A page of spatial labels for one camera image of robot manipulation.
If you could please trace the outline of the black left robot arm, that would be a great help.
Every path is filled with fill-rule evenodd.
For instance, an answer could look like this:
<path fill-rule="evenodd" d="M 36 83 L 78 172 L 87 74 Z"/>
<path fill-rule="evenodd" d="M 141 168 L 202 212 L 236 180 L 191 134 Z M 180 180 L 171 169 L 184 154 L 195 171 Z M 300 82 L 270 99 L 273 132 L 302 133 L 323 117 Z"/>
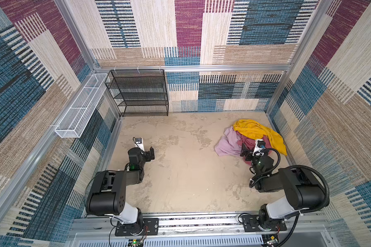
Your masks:
<path fill-rule="evenodd" d="M 85 208 L 88 215 L 110 217 L 116 236 L 141 236 L 147 233 L 148 226 L 141 210 L 126 202 L 126 189 L 142 183 L 145 163 L 155 159 L 155 151 L 152 147 L 148 151 L 134 147 L 129 149 L 128 157 L 124 170 L 96 174 L 86 195 Z"/>

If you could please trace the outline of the lilac cloth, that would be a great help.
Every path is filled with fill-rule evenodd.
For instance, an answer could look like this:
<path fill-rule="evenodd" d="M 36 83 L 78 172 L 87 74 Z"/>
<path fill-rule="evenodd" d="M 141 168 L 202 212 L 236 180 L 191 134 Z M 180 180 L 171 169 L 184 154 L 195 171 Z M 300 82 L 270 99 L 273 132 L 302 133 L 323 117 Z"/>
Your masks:
<path fill-rule="evenodd" d="M 242 144 L 239 144 L 240 141 L 239 134 L 233 129 L 233 126 L 230 126 L 225 129 L 224 135 L 215 145 L 214 150 L 218 156 L 240 156 L 242 150 Z"/>

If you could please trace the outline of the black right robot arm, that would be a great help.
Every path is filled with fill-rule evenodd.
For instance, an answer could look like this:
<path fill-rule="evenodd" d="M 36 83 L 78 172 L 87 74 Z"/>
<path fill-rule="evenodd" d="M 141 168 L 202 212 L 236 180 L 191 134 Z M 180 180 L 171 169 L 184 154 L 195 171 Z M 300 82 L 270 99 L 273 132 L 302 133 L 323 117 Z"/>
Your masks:
<path fill-rule="evenodd" d="M 286 219 L 329 205 L 328 183 L 317 170 L 303 165 L 279 168 L 280 152 L 266 147 L 263 140 L 257 140 L 253 150 L 243 144 L 240 156 L 251 162 L 250 188 L 260 193 L 284 191 L 284 197 L 262 205 L 258 214 L 240 214 L 246 232 L 286 230 Z"/>

